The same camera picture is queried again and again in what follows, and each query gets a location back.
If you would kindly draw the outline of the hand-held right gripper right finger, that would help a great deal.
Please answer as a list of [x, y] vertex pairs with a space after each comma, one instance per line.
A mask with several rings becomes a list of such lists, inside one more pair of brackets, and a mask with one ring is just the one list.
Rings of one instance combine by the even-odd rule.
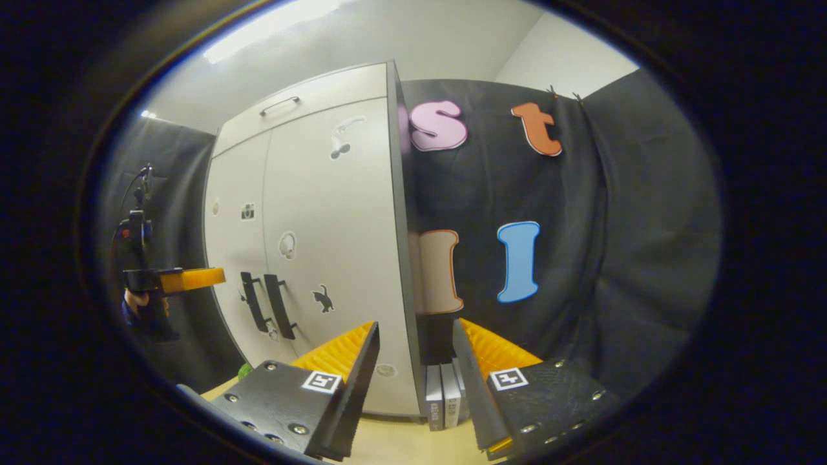
[[477, 445], [492, 460], [556, 454], [620, 408], [620, 397], [574, 361], [545, 361], [464, 318], [452, 345]]

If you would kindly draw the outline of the white cabinet drawer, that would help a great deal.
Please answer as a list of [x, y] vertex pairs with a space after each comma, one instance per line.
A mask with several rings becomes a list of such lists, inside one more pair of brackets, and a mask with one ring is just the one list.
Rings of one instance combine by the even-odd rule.
[[226, 121], [218, 131], [211, 157], [295, 119], [344, 104], [386, 97], [388, 72], [396, 68], [394, 61], [351, 66], [281, 89]]

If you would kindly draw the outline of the white door with camera sticker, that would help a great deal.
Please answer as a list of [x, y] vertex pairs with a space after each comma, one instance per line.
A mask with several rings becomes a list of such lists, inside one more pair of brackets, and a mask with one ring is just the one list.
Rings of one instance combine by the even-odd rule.
[[272, 341], [260, 331], [246, 301], [240, 274], [266, 272], [261, 205], [269, 135], [260, 134], [213, 157], [204, 196], [207, 264], [224, 269], [225, 283], [213, 288], [231, 339], [252, 367], [269, 358]]

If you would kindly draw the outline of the white shoe cabinet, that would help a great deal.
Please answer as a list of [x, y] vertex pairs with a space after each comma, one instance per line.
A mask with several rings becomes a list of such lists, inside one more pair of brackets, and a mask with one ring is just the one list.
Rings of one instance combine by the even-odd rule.
[[[401, 265], [401, 278], [403, 281], [403, 300], [406, 313], [408, 341], [410, 341], [410, 356], [412, 361], [413, 373], [415, 374], [417, 400], [419, 401], [418, 415], [399, 417], [416, 418], [421, 417], [423, 415], [421, 404], [423, 402], [424, 395], [424, 368], [420, 356], [421, 344], [419, 340], [419, 333], [417, 333], [417, 318], [419, 318], [419, 316], [422, 315], [423, 303], [421, 298], [421, 283], [419, 279], [419, 270], [417, 270], [417, 267], [419, 266], [419, 263], [417, 263], [419, 261], [419, 257], [417, 257], [417, 255], [419, 255], [419, 251], [417, 250], [417, 227], [412, 192], [412, 156], [410, 155], [410, 146], [407, 142], [406, 133], [408, 128], [407, 110], [405, 108], [404, 94], [402, 93], [401, 80], [399, 80], [397, 70], [390, 70], [388, 72], [388, 78], [388, 95], [382, 98], [385, 98], [387, 100], [389, 106], [388, 115], [390, 133], [389, 138], [391, 144], [391, 171], [393, 180], [393, 198], [395, 198], [395, 215], [396, 229], [398, 234], [399, 265]], [[263, 218], [264, 188], [260, 212], [265, 241], [265, 221]], [[266, 272], [263, 274], [271, 274], [269, 273], [267, 265], [266, 245], [265, 253]], [[283, 362], [295, 361], [302, 355], [299, 356], [295, 352], [295, 350], [293, 350], [293, 341], [282, 338], [277, 330], [277, 325], [275, 324], [275, 319], [271, 311], [271, 303], [269, 303], [269, 298], [266, 292], [263, 274], [261, 274], [260, 277], [261, 282], [259, 284], [256, 284], [256, 293], [258, 296], [261, 311], [263, 312], [264, 317], [269, 319], [269, 321], [267, 322], [267, 326], [269, 328], [268, 336], [271, 339], [273, 345], [271, 350], [269, 350], [269, 358], [267, 359]]]

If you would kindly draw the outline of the grey book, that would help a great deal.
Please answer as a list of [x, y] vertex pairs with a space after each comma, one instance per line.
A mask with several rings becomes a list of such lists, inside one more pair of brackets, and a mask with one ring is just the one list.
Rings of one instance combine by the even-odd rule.
[[463, 398], [461, 397], [461, 391], [453, 365], [451, 363], [443, 363], [440, 365], [440, 368], [443, 386], [444, 428], [454, 429], [459, 424], [461, 400]]
[[445, 429], [445, 401], [440, 365], [426, 367], [425, 382], [423, 404], [429, 429], [442, 431]]
[[467, 399], [466, 393], [466, 384], [464, 382], [463, 373], [461, 372], [461, 368], [459, 366], [459, 360], [457, 357], [453, 357], [452, 359], [452, 367], [455, 373], [455, 377], [457, 377], [457, 385], [460, 391], [461, 402], [459, 406], [459, 417], [458, 423], [461, 424], [470, 418], [470, 408]]

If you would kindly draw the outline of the black backdrop cloth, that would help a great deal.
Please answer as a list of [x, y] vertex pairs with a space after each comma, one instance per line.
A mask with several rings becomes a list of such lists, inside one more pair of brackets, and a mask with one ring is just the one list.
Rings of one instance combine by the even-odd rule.
[[402, 84], [449, 101], [457, 149], [416, 151], [419, 223], [451, 230], [456, 312], [426, 317], [428, 362], [464, 318], [620, 399], [673, 362], [706, 312], [722, 251], [711, 150], [646, 70], [582, 100], [460, 79]]
[[[207, 165], [215, 135], [162, 119], [139, 116], [118, 134], [96, 203], [96, 253], [107, 276], [132, 268], [133, 256], [119, 242], [111, 264], [111, 238], [135, 205], [136, 174], [150, 165], [147, 216], [153, 224], [148, 259], [151, 267], [205, 267], [203, 206]], [[169, 323], [178, 339], [140, 342], [142, 353], [172, 384], [198, 393], [236, 377], [244, 360], [225, 330], [210, 287], [172, 295]]]

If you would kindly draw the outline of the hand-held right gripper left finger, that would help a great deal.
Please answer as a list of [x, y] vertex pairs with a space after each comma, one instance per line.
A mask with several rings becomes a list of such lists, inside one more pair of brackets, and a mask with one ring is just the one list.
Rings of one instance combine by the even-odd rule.
[[294, 362], [261, 362], [210, 406], [266, 446], [340, 461], [351, 456], [380, 346], [378, 323], [366, 322]]

